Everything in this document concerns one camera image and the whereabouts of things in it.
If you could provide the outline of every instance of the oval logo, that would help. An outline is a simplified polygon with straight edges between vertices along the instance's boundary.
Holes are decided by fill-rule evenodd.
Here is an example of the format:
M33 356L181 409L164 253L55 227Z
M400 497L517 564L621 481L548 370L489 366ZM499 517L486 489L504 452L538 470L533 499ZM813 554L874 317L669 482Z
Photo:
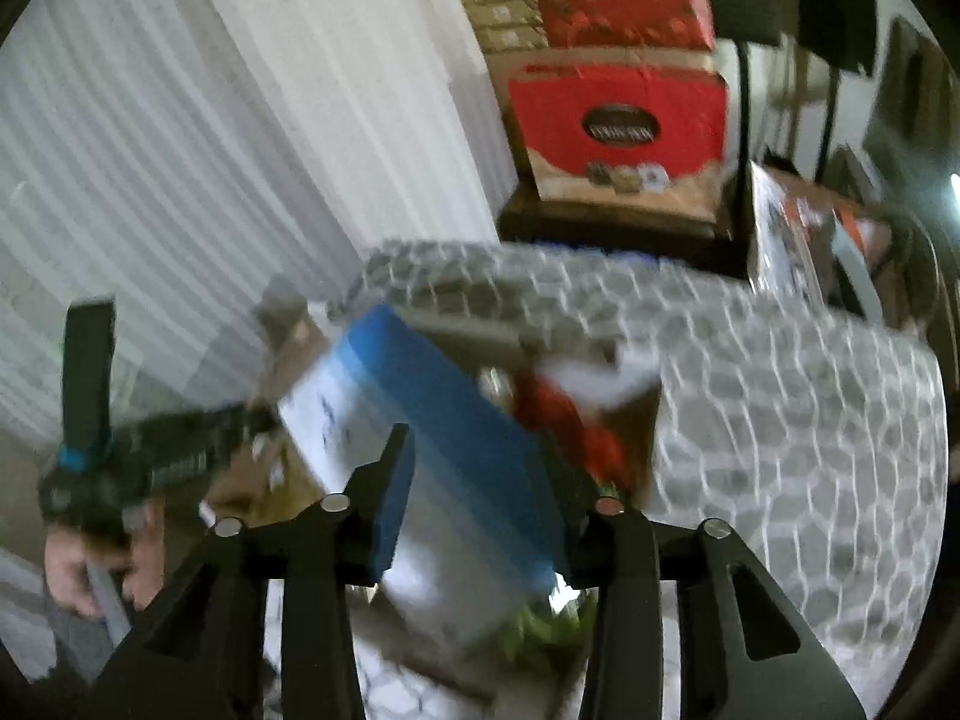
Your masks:
M584 132L604 146L635 148L659 138L659 122L654 115L632 105L601 105L587 111Z

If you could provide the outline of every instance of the curtain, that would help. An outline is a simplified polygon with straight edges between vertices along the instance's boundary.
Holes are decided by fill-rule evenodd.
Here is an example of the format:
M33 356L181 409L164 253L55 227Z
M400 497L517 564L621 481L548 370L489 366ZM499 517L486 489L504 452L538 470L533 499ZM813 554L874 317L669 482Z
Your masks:
M0 428L59 440L71 301L116 296L117 418L214 405L251 394L258 313L368 247L493 240L515 175L436 2L32 0L0 47Z

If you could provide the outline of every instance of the gray tablecloth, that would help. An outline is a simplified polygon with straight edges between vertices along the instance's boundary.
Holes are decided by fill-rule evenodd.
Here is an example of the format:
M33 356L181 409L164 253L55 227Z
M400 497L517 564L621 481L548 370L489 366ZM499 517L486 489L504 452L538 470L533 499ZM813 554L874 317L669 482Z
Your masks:
M731 522L868 714L880 709L917 633L943 531L944 396L927 349L676 266L537 247L386 245L339 311L377 299L658 356L664 400L646 514ZM669 627L675 610L665 615ZM671 717L675 651L664 677Z

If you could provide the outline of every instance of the human hand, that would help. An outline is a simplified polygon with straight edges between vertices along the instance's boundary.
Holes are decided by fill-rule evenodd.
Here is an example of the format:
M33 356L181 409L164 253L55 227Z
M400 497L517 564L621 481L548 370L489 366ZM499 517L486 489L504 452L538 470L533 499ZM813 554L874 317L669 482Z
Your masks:
M125 571L123 594L138 610L154 600L163 586L163 506L151 502L144 514L144 527L131 535L126 549L71 528L50 529L43 562L56 603L89 619L103 616L86 579L88 563Z

